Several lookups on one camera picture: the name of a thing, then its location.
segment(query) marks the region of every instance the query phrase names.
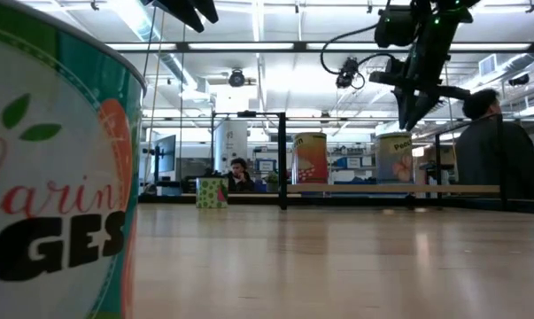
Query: white cylinder tank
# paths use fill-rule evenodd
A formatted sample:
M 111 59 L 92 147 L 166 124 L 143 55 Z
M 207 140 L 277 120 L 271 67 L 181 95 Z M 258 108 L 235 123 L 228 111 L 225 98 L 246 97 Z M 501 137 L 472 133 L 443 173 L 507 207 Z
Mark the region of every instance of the white cylinder tank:
M 213 168 L 226 174 L 231 160 L 247 160 L 247 122 L 224 121 L 214 133 Z

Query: seated person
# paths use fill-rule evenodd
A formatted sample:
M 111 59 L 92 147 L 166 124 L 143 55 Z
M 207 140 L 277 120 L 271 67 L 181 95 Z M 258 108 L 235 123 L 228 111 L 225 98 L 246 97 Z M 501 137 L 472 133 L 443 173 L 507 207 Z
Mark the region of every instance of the seated person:
M 231 160 L 231 172 L 227 174 L 229 191 L 255 191 L 255 183 L 247 173 L 247 161 L 241 158 Z
M 463 104 L 463 113 L 471 120 L 501 114 L 498 93 L 481 90 Z M 523 128 L 503 122 L 505 149 L 499 148 L 494 117 L 471 123 L 455 144 L 460 184 L 498 185 L 500 157 L 507 161 L 505 178 L 510 199 L 534 199 L 534 145 Z

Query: black cable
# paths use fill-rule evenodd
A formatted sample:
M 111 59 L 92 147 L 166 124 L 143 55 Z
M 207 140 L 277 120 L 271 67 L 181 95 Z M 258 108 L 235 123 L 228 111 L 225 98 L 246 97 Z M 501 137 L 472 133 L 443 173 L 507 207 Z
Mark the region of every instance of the black cable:
M 361 74 L 361 72 L 359 72 L 359 68 L 361 67 L 361 65 L 367 61 L 369 61 L 370 59 L 372 58 L 376 58 L 376 57 L 389 57 L 389 58 L 395 58 L 392 54 L 390 53 L 375 53 L 375 54 L 371 54 L 370 56 L 362 59 L 361 61 L 359 61 L 359 63 L 357 63 L 357 74 L 359 75 L 359 77 L 361 78 L 361 80 L 363 80 L 363 83 L 361 84 L 361 86 L 359 87 L 356 87 L 354 85 L 352 85 L 352 88 L 356 89 L 356 90 L 360 90 L 360 89 L 363 89 L 363 87 L 365 87 L 365 84 L 367 83 L 367 81 L 365 80 L 365 76 L 363 74 Z
M 384 9 L 386 10 L 389 5 L 391 4 L 391 0 L 388 0 L 387 1 L 387 4 L 384 6 Z M 352 36 L 352 35 L 358 35 L 358 34 L 361 34 L 363 32 L 367 32 L 369 30 L 372 30 L 374 28 L 376 28 L 378 23 L 375 23 L 374 25 L 372 26 L 369 26 L 369 27 L 364 27 L 364 28 L 361 28 L 359 30 L 354 30 L 354 31 L 351 31 L 351 32 L 348 32 L 348 33 L 344 33 L 342 35 L 338 35 L 336 37 L 333 37 L 332 39 L 330 39 L 327 43 L 325 43 L 323 45 L 323 47 L 321 48 L 321 52 L 320 52 L 320 63 L 321 63 L 321 67 L 324 68 L 324 70 L 326 70 L 326 72 L 330 73 L 330 74 L 334 74 L 334 75 L 338 75 L 339 74 L 339 71 L 331 71 L 328 66 L 326 66 L 326 63 L 324 62 L 323 60 L 323 53 L 324 51 L 328 48 L 328 46 L 338 40 L 341 40 L 343 38 L 346 38 L 348 36 Z

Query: black lettering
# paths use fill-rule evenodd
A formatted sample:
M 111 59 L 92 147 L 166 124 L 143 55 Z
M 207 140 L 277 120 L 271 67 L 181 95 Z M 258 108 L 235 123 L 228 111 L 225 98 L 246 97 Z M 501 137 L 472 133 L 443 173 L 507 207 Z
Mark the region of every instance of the black lettering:
M 105 240 L 103 256 L 118 254 L 125 244 L 122 227 L 125 224 L 125 212 L 113 212 L 105 220 L 105 231 L 111 237 Z
M 64 242 L 41 243 L 37 252 L 43 257 L 33 261 L 28 249 L 39 238 L 60 236 L 62 218 L 41 217 L 15 222 L 0 233 L 0 279 L 26 281 L 42 274 L 62 270 Z
M 84 214 L 72 217 L 70 229 L 70 268 L 96 261 L 99 258 L 99 248 L 89 247 L 91 236 L 89 233 L 101 230 L 100 214 Z

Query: dark jacket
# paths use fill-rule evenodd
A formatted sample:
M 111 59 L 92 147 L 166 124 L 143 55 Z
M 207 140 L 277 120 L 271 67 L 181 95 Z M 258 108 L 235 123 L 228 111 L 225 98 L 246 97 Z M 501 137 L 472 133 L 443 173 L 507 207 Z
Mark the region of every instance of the dark jacket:
M 229 172 L 227 177 L 229 179 L 229 191 L 255 191 L 255 182 L 251 179 L 249 173 L 244 172 L 245 182 L 239 181 L 235 183 L 233 172 Z
M 495 119 L 478 121 L 461 133 L 455 145 L 459 183 L 499 185 L 500 156 L 507 161 L 510 199 L 534 199 L 534 145 L 524 129 L 503 122 L 504 150 L 499 148 Z

